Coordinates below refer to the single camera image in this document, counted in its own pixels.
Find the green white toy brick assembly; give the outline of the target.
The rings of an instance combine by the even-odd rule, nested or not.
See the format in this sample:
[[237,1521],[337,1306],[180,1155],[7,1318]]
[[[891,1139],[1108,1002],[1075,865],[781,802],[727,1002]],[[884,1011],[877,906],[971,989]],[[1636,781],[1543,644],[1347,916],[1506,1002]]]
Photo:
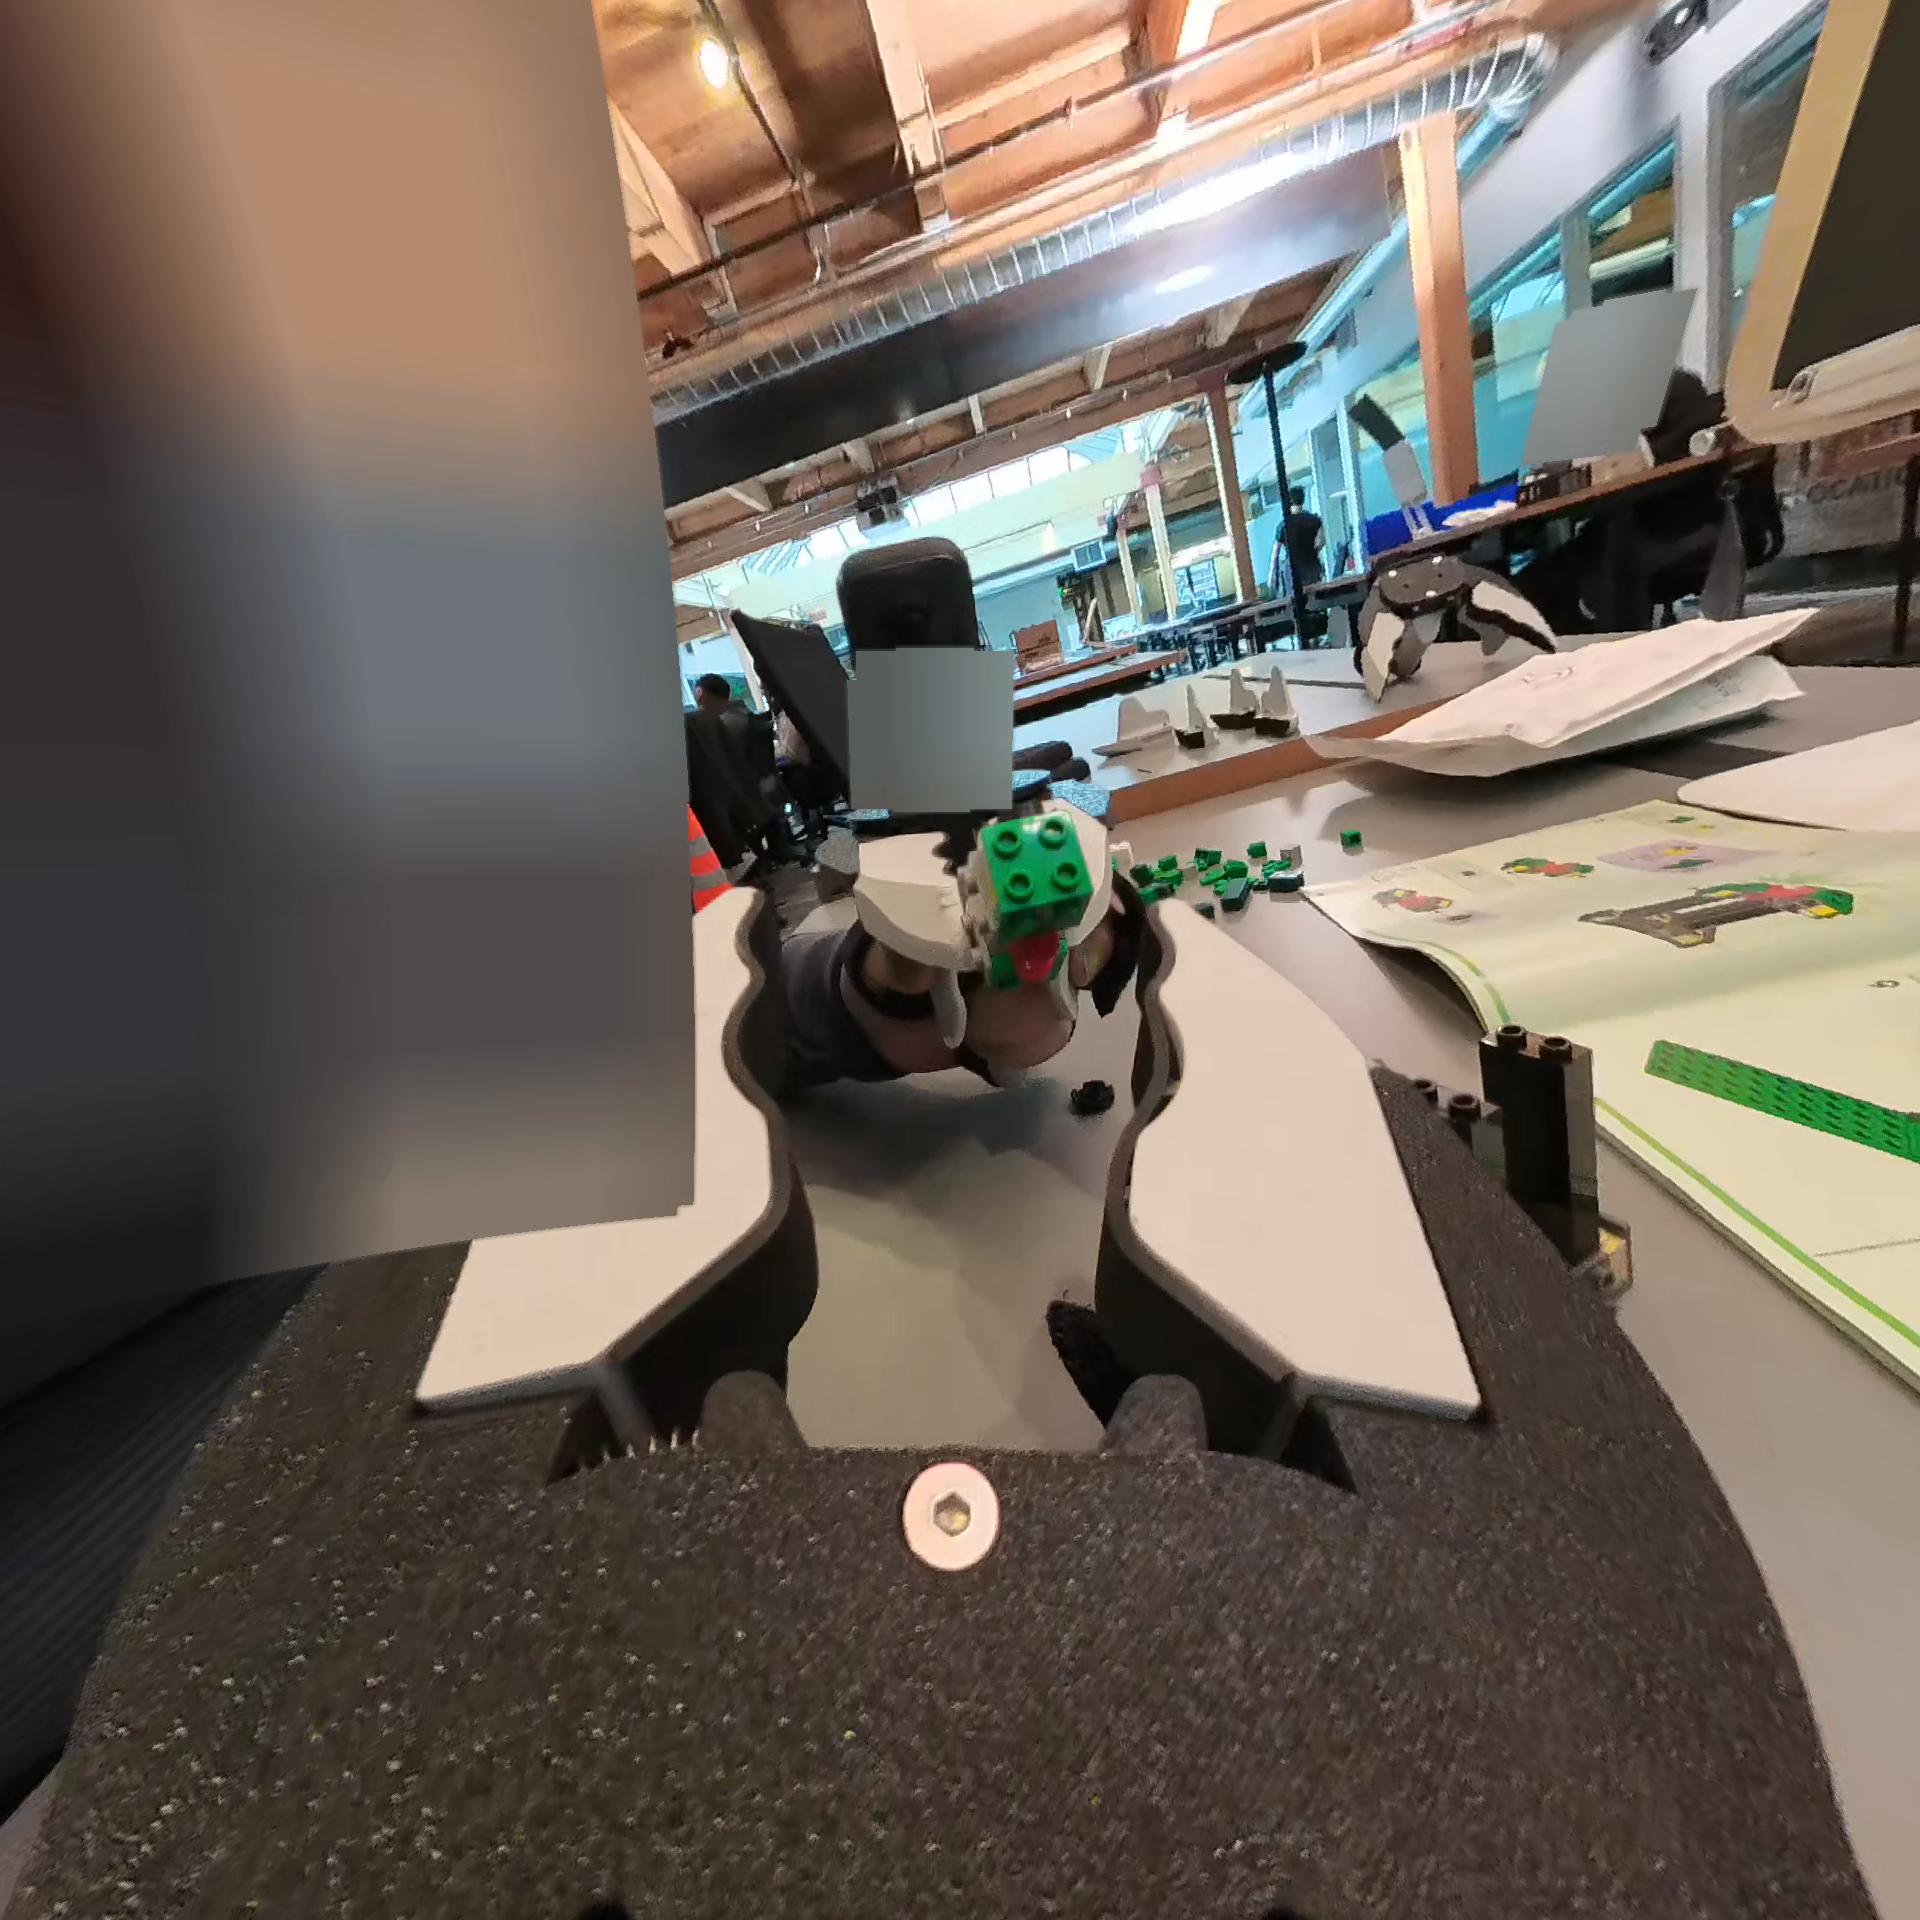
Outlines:
[[1095,868],[1071,807],[980,825],[958,870],[966,946],[993,991],[1049,985],[1089,922]]

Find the grey desk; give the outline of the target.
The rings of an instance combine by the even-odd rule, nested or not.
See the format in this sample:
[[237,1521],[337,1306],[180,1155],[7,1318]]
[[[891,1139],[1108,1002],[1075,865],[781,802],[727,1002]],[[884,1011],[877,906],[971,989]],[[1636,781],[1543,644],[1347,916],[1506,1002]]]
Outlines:
[[[1122,837],[1155,858],[1277,829],[1347,870],[1662,799],[1679,781],[1668,764],[1447,783],[1347,762]],[[1342,828],[1362,829],[1362,852],[1342,852]],[[822,1261],[791,1363],[810,1441],[1092,1442],[1043,1314],[1090,1294],[1097,1188],[1129,1109],[1078,1119],[1068,1091],[1101,1077],[1124,1092],[1133,1043],[1124,998],[1011,1092],[942,1071],[796,1101],[788,1132]],[[1634,1239],[1623,1327],[1692,1426],[1783,1613],[1877,1908],[1916,1916],[1916,1395],[1613,1147],[1599,1188]]]

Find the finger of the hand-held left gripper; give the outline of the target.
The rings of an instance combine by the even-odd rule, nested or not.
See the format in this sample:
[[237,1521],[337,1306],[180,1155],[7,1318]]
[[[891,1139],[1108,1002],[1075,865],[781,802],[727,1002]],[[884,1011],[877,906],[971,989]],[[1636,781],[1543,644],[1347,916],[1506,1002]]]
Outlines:
[[1047,924],[1052,973],[1084,943],[1114,906],[1114,851],[1101,820],[1081,807],[1047,807]]
[[859,925],[915,964],[993,964],[975,833],[890,833],[859,842],[853,900]]

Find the black pole stand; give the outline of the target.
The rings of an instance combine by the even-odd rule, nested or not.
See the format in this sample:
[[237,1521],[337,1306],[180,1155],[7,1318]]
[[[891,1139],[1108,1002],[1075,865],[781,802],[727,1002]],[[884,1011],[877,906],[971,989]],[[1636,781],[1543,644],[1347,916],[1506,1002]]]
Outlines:
[[1275,347],[1267,347],[1249,356],[1239,363],[1231,378],[1243,388],[1259,388],[1267,412],[1267,428],[1269,428],[1269,443],[1275,460],[1275,484],[1277,484],[1277,501],[1279,501],[1279,539],[1277,550],[1284,562],[1284,582],[1287,582],[1287,604],[1292,610],[1292,620],[1295,631],[1306,622],[1306,582],[1300,579],[1300,566],[1294,558],[1294,524],[1295,509],[1292,499],[1289,484],[1289,468],[1282,446],[1279,433],[1279,397],[1277,397],[1277,378],[1300,363],[1308,356],[1308,346],[1302,340],[1282,342]]

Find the black ventilation duct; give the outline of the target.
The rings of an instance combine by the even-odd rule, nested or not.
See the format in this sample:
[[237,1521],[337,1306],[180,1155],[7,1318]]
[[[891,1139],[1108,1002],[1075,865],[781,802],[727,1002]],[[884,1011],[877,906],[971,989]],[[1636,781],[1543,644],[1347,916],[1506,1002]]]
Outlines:
[[1254,299],[1371,246],[1387,226],[1386,156],[1366,151],[873,342],[757,374],[655,428],[663,502],[677,509],[1095,347]]

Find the person's left forearm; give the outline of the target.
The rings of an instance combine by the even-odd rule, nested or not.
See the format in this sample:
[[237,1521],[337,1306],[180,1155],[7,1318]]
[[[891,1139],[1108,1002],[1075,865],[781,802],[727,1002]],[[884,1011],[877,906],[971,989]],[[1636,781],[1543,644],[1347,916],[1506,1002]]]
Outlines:
[[787,1105],[838,1083],[884,1085],[905,1077],[847,1002],[847,969],[868,949],[858,916],[830,909],[825,924],[780,930],[762,916],[749,935],[770,1012],[762,1017],[769,1089]]

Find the brick instruction booklet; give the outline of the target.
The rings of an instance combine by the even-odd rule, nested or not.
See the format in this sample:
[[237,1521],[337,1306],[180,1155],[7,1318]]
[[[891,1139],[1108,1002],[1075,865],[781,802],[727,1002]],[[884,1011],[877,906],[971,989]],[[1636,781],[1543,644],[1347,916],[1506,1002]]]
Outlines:
[[1917,1382],[1914,833],[1643,802],[1306,891],[1583,1047],[1599,1133]]

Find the white paper bag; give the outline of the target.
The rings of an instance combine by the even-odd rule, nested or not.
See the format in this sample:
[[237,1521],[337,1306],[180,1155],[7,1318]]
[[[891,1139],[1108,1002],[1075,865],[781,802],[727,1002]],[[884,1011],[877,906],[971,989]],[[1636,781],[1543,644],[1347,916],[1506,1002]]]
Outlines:
[[1506,778],[1734,722],[1799,695],[1779,659],[1814,618],[1793,607],[1686,620],[1537,657],[1379,737],[1322,734],[1322,762],[1379,762],[1434,778]]

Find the white paper sheet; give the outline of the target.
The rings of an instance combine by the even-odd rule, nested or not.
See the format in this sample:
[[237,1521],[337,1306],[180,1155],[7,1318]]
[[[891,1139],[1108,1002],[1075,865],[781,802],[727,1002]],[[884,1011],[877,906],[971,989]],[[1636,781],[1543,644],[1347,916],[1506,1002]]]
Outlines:
[[1836,833],[1917,833],[1917,725],[1758,759],[1682,783],[1686,807]]

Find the grey table with wood edge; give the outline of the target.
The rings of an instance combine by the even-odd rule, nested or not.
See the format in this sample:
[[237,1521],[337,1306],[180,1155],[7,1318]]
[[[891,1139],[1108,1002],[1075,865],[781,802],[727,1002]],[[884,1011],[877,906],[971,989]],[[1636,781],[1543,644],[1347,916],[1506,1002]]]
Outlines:
[[1332,741],[1371,738],[1427,714],[1531,659],[1529,647],[1509,641],[1487,657],[1469,643],[1436,644],[1414,676],[1370,698],[1354,661],[1340,654],[1279,657],[1298,727],[1289,737],[1223,730],[1217,746],[1189,753],[1174,737],[1155,737],[1138,753],[1101,756],[1119,730],[1122,695],[1110,695],[1058,716],[1036,716],[1015,730],[1022,748],[1066,741],[1071,756],[1089,762],[1106,799],[1108,825],[1129,825],[1164,811],[1239,799],[1262,787],[1319,773],[1330,766],[1322,753]]

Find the pile of green bricks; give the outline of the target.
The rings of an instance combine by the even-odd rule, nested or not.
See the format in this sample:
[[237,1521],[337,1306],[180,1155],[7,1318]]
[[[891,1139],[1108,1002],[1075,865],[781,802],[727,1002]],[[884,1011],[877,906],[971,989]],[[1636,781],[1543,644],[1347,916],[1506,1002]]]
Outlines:
[[1118,870],[1148,906],[1185,900],[1203,916],[1239,914],[1254,895],[1295,895],[1306,889],[1300,847],[1250,842],[1243,847],[1196,847],[1186,858],[1122,860]]

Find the beige framed monitor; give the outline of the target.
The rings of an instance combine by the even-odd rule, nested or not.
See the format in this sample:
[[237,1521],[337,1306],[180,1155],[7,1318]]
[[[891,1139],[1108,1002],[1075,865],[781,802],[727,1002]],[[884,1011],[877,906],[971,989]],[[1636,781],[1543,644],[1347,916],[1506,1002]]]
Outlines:
[[1916,3],[1828,5],[1723,397],[1772,446],[1916,412]]

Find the silver ventilation duct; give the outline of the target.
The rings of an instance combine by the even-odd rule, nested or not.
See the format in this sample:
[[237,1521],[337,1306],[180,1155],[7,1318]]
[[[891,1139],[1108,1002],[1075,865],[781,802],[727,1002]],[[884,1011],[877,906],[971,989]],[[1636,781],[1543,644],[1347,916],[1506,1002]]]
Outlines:
[[[766,308],[716,346],[655,367],[655,425],[1207,219],[1379,148],[1437,113],[1523,115],[1554,61],[1547,33],[1495,20],[1492,6],[1468,6],[1434,33],[1397,38],[1387,61],[1355,82],[1298,90],[1259,131],[1239,113],[1191,133],[1181,148],[1159,151],[1126,195],[1106,198],[1119,186],[1115,162],[1086,166],[1041,193],[1033,219],[963,225],[953,230],[961,250],[947,257],[898,246],[875,259],[875,275],[844,278],[813,303]],[[1252,131],[1237,153],[1219,143]]]

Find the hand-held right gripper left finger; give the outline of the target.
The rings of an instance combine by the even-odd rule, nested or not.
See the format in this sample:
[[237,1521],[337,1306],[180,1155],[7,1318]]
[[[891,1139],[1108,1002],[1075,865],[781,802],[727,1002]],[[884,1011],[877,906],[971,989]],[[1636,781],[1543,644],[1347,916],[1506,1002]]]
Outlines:
[[417,1386],[427,1412],[594,1395],[623,1445],[692,1428],[714,1381],[787,1378],[818,1243],[777,1094],[777,919],[733,889],[692,935],[692,1197],[669,1215],[477,1239]]

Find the spare black gripper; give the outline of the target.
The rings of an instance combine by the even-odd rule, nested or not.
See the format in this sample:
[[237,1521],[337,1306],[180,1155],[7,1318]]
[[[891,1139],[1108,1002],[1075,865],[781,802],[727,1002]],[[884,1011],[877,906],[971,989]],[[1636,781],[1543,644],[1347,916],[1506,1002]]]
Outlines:
[[1547,618],[1506,577],[1455,555],[1414,558],[1383,566],[1361,604],[1354,662],[1366,698],[1381,705],[1442,641],[1474,641],[1486,657],[1509,641],[1558,650]]

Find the black angled panel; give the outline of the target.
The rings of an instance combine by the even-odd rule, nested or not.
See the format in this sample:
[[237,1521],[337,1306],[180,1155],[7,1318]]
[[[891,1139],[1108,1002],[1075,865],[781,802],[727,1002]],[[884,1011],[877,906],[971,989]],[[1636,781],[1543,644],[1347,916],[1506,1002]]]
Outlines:
[[835,819],[847,810],[847,668],[815,622],[729,614],[774,710],[774,769],[794,799]]

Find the black toy brick assembly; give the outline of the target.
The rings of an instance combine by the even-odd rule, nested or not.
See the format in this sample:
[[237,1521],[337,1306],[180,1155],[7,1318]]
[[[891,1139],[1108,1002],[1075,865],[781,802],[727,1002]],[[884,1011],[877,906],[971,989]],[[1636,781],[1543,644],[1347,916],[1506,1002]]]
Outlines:
[[1478,1041],[1478,1092],[1423,1094],[1569,1269],[1619,1302],[1634,1259],[1627,1228],[1599,1210],[1594,1054],[1502,1023]]

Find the person's left hand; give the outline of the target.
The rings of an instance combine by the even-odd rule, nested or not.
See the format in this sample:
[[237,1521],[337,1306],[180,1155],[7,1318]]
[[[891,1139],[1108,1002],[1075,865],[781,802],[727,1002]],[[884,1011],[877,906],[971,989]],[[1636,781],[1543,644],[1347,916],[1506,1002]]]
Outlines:
[[1090,996],[1092,978],[1110,962],[1118,925],[1115,916],[1106,916],[1070,949],[1066,988],[1052,982],[994,989],[974,977],[921,966],[877,943],[862,958],[858,981],[871,991],[926,994],[930,1011],[913,1019],[891,1017],[859,991],[853,991],[847,1006],[890,1067],[942,1071],[974,1060],[988,1079],[1004,1083],[1068,1047],[1076,1002]]

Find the wooden post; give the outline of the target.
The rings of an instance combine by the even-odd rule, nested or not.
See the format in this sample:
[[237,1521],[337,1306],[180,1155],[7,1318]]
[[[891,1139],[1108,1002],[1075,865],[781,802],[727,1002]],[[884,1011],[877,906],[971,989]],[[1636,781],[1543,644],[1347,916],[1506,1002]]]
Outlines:
[[1429,115],[1399,135],[1430,499],[1439,505],[1474,491],[1478,479],[1471,311],[1455,141],[1459,113]]

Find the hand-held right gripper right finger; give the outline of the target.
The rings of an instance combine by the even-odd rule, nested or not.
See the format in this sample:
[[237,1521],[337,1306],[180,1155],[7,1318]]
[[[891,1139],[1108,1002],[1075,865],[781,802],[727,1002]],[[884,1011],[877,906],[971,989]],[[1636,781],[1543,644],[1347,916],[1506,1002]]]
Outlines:
[[1366,1059],[1189,902],[1143,913],[1133,1114],[1095,1318],[1126,1377],[1189,1382],[1212,1445],[1313,1409],[1468,1425],[1481,1386]]

